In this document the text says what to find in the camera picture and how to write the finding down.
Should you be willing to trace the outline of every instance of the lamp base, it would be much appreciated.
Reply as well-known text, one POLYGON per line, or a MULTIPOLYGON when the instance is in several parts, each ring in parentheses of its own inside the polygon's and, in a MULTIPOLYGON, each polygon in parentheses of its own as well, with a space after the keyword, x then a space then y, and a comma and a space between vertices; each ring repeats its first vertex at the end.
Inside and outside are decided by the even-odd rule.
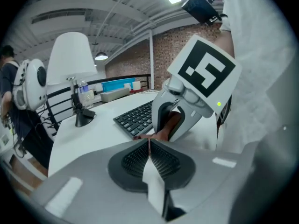
POLYGON ((76 114, 76 127, 83 127, 93 120, 95 112, 87 109, 77 109, 76 114))

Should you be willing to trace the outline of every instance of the lamp stand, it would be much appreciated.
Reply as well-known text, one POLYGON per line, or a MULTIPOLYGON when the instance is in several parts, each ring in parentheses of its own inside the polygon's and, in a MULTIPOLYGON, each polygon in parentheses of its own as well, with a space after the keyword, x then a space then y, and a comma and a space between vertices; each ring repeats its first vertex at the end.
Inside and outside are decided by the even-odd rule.
POLYGON ((74 79, 75 79, 75 77, 68 78, 68 80, 71 83, 71 93, 72 93, 71 98, 74 102, 73 110, 76 113, 75 126, 83 127, 83 126, 89 124, 93 120, 93 118, 95 116, 95 112, 85 109, 82 106, 80 99, 79 99, 79 95, 78 95, 78 93, 75 92, 75 87, 74 87, 74 82, 73 82, 74 79))

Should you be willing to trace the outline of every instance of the plastic bottle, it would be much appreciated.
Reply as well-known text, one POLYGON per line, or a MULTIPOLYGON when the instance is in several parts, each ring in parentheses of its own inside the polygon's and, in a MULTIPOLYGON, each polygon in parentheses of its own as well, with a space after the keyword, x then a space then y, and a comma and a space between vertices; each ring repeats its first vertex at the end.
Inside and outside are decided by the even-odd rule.
POLYGON ((90 96, 88 92, 88 84, 85 80, 81 79, 78 85, 78 91, 79 91, 79 99, 82 103, 82 106, 86 109, 90 109, 93 107, 93 101, 92 97, 90 96))

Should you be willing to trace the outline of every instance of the black keyboard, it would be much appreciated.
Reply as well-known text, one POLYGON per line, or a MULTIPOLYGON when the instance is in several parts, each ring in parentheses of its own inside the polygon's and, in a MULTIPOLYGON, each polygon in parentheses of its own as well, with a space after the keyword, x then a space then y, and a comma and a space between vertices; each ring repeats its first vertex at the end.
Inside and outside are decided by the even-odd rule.
POLYGON ((135 137, 152 129, 150 101, 113 120, 130 136, 135 137))

